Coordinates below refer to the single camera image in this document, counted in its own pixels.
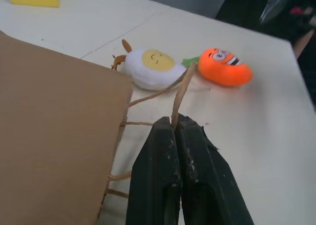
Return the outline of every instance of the fried egg toy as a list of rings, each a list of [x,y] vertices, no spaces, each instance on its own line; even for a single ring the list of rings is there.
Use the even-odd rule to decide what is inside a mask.
[[[252,80],[251,68],[228,51],[208,49],[183,64],[186,66],[190,61],[198,62],[198,71],[204,78],[223,86],[239,86]]]
[[[165,89],[174,83],[186,68],[176,63],[173,58],[157,50],[132,50],[130,45],[122,40],[128,54],[118,56],[112,69],[125,62],[126,73],[133,78],[136,85],[148,90]]]

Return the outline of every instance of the orange plush toy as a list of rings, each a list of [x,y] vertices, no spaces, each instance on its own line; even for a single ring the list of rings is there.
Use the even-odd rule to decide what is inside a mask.
[[[201,75],[217,84],[239,86],[252,80],[250,67],[228,51],[212,48],[194,59],[198,59],[198,70]]]

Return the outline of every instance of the stuffed toy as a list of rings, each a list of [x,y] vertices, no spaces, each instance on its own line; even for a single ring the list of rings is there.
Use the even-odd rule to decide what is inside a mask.
[[[116,57],[112,69],[116,70],[120,63],[125,62],[126,73],[143,89],[165,89],[187,70],[172,57],[160,51],[132,50],[125,40],[122,40],[122,44],[128,54]]]
[[[198,62],[200,74],[223,86],[239,86],[252,80],[252,70],[234,54],[218,48],[204,51],[201,56],[183,60],[188,67],[191,61]]]

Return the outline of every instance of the plush toy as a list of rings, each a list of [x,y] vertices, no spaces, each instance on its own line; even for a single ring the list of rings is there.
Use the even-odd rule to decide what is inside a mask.
[[[112,69],[125,62],[126,73],[130,75],[134,83],[148,90],[165,89],[175,82],[186,68],[176,63],[173,58],[157,50],[132,50],[127,41],[122,40],[127,55],[115,58]]]
[[[188,67],[191,61],[198,62],[204,78],[223,86],[239,86],[252,80],[251,68],[228,51],[208,49],[200,57],[183,60],[183,65]]]

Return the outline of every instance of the table surface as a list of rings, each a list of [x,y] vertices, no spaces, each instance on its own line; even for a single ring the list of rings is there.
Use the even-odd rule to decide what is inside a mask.
[[[315,224],[316,115],[288,42],[148,0],[61,0],[59,8],[0,0],[0,30],[106,67],[112,55],[126,54],[122,38],[134,49],[154,48],[179,62],[211,47],[236,54],[252,67],[253,81],[223,88],[195,76],[180,113],[205,126],[256,225]],[[133,100],[150,94],[134,90]],[[170,116],[174,96],[130,108],[128,120]],[[126,127],[113,173],[131,170],[149,131]],[[128,192],[129,181],[111,188]],[[99,223],[123,225],[126,208],[126,199],[107,196]]]

